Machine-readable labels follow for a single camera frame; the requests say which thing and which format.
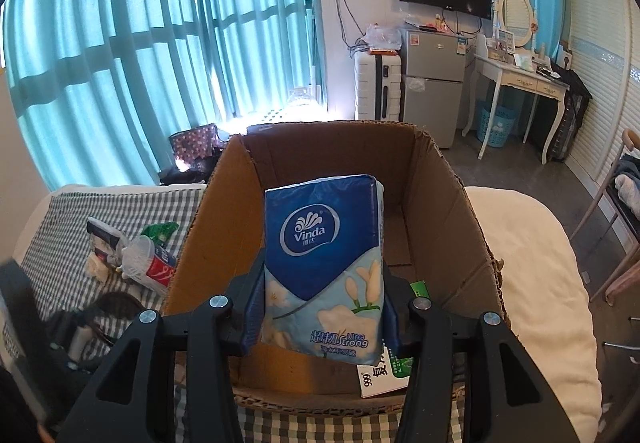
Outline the floral tissue paper pack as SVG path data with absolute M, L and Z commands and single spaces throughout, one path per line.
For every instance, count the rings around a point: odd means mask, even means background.
M 89 216 L 86 223 L 90 253 L 85 272 L 100 283 L 106 283 L 111 273 L 122 267 L 122 252 L 128 244 L 127 237 L 118 229 Z

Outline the blue Vinda tissue pack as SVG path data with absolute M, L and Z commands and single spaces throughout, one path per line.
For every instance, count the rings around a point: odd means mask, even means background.
M 266 190 L 262 342 L 349 364 L 378 363 L 383 194 L 367 174 Z

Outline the green white card box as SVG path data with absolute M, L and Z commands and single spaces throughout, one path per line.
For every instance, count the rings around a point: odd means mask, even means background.
M 412 358 L 398 356 L 400 347 L 413 340 L 410 326 L 409 301 L 414 298 L 431 302 L 424 281 L 409 284 L 399 278 L 388 284 L 377 269 L 358 267 L 357 273 L 364 282 L 360 293 L 352 278 L 345 285 L 354 301 L 352 313 L 358 322 L 356 333 L 363 335 L 358 345 L 358 375 L 362 397 L 376 397 L 404 389 L 409 383 Z

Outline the green snack bag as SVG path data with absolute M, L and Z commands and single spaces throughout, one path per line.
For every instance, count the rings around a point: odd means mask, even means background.
M 179 228 L 179 224 L 176 222 L 156 223 L 145 226 L 141 232 L 141 236 L 145 236 L 151 239 L 157 246 L 165 247 L 172 235 L 174 235 Z

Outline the wooden chair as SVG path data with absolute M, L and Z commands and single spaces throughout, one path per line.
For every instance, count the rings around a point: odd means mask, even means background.
M 582 216 L 578 225 L 575 227 L 573 233 L 570 234 L 570 240 L 580 232 L 585 226 L 587 221 L 591 218 L 591 215 L 600 207 L 602 199 L 612 208 L 613 212 L 611 218 L 608 220 L 608 227 L 605 229 L 605 233 L 608 233 L 610 229 L 614 227 L 616 222 L 623 224 L 625 231 L 631 235 L 631 247 L 626 251 L 622 261 L 617 264 L 614 270 L 603 281 L 600 287 L 596 291 L 590 291 L 589 299 L 594 300 L 597 297 L 604 298 L 608 287 L 610 287 L 617 278 L 622 277 L 630 268 L 632 260 L 639 254 L 639 221 L 636 218 L 632 218 L 631 210 L 623 204 L 623 201 L 617 197 L 615 188 L 615 171 L 623 160 L 626 154 L 631 154 L 635 149 L 639 148 L 639 135 L 631 129 L 623 129 L 620 136 L 622 143 L 618 148 L 617 154 L 611 163 L 608 173 L 602 184 L 597 190 L 597 194 L 591 200 L 591 203 Z

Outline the brown cardboard box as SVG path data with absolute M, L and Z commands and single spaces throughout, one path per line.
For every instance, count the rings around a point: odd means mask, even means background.
M 432 302 L 475 317 L 506 318 L 501 276 L 468 194 L 434 140 L 399 122 L 261 125 L 234 136 L 205 189 L 164 304 L 191 312 L 248 272 L 264 244 L 264 192 L 331 175 L 370 174 L 384 187 L 384 261 L 408 283 L 424 281 Z M 362 399 L 356 365 L 257 342 L 230 357 L 239 405 L 311 416 L 393 411 L 404 401 Z

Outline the black clothes pile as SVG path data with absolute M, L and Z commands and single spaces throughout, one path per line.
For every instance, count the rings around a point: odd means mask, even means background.
M 198 158 L 184 170 L 172 166 L 158 174 L 160 185 L 207 183 L 212 176 L 218 159 L 215 157 Z

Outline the polka dot storage bag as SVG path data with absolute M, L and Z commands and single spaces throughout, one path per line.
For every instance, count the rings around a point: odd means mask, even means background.
M 212 157 L 216 149 L 224 148 L 215 123 L 171 134 L 169 143 L 175 159 L 185 163 Z

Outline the blue laundry basket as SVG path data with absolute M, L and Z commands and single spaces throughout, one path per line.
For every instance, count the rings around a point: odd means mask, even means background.
M 486 102 L 478 103 L 476 109 L 480 112 L 476 128 L 476 138 L 480 142 L 483 142 L 488 128 L 490 105 Z M 503 148 L 503 146 L 506 145 L 516 117 L 518 117 L 518 114 L 513 109 L 503 106 L 496 108 L 494 121 L 492 122 L 489 133 L 488 147 Z

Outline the teal window curtain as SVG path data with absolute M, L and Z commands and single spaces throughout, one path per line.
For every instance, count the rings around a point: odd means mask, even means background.
M 5 0 L 6 81 L 47 188 L 148 185 L 172 134 L 326 98 L 320 0 Z

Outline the white suitcase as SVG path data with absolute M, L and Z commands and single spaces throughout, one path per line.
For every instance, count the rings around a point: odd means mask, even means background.
M 355 61 L 355 119 L 398 121 L 401 103 L 401 58 L 358 52 Z

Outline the large clear water jug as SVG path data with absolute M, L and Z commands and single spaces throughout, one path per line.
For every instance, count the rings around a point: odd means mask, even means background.
M 326 108 L 317 102 L 309 92 L 309 88 L 293 88 L 282 109 L 282 117 L 286 122 L 326 121 Z

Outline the silver mini fridge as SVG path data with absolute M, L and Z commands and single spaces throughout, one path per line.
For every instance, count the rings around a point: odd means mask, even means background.
M 418 29 L 402 36 L 402 120 L 426 130 L 442 149 L 454 143 L 467 45 L 462 36 Z

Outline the plastic bag on suitcase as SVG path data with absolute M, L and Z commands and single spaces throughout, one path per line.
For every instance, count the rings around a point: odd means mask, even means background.
M 371 50 L 377 51 L 399 51 L 402 44 L 399 28 L 383 27 L 378 24 L 368 25 L 363 39 Z

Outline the white oval mirror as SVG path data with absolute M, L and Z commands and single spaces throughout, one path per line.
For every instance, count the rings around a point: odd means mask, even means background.
M 529 0 L 498 0 L 499 29 L 513 34 L 515 48 L 524 47 L 537 32 L 537 18 Z

